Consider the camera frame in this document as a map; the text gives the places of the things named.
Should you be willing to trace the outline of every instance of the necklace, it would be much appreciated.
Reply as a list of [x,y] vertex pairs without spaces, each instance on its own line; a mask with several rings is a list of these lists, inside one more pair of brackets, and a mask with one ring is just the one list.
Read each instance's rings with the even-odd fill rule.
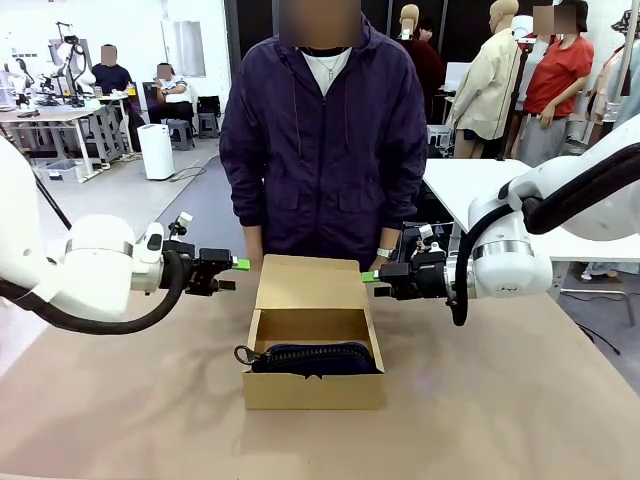
[[336,69],[336,65],[338,65],[338,62],[340,61],[340,55],[342,55],[345,51],[346,51],[346,49],[343,48],[342,51],[337,55],[336,61],[333,62],[333,66],[332,67],[328,67],[310,49],[308,50],[308,52],[311,54],[311,56],[313,58],[315,58],[316,62],[318,62],[320,65],[322,65],[325,69],[327,69],[329,71],[329,80],[333,80],[333,76],[334,76],[333,75],[333,71]]

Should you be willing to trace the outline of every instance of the man in purple jacket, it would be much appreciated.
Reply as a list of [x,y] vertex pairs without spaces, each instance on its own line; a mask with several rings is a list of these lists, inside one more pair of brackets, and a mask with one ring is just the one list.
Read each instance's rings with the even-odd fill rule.
[[234,78],[220,159],[256,268],[276,253],[377,269],[415,213],[427,156],[422,89],[402,46],[345,8],[356,4],[289,2],[305,34],[256,45]]

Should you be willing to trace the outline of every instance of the purple jacket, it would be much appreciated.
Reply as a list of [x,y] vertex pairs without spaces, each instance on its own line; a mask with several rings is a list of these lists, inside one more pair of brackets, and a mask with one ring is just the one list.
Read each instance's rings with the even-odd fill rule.
[[265,253],[368,269],[381,228],[415,213],[426,129],[411,59],[364,16],[361,44],[326,97],[299,50],[265,40],[234,78],[222,125],[234,212],[262,225]]

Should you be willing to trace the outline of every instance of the box lid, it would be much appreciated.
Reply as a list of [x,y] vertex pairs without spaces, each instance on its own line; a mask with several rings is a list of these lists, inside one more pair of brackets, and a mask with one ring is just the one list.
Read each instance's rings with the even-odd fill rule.
[[358,262],[267,255],[262,266],[256,308],[369,308]]

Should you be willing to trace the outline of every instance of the cardboard box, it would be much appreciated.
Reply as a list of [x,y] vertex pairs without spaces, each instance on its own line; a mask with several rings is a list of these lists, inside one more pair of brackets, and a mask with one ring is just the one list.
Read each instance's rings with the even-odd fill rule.
[[268,255],[247,346],[358,342],[380,374],[317,376],[243,373],[247,409],[375,410],[384,405],[384,366],[358,263]]

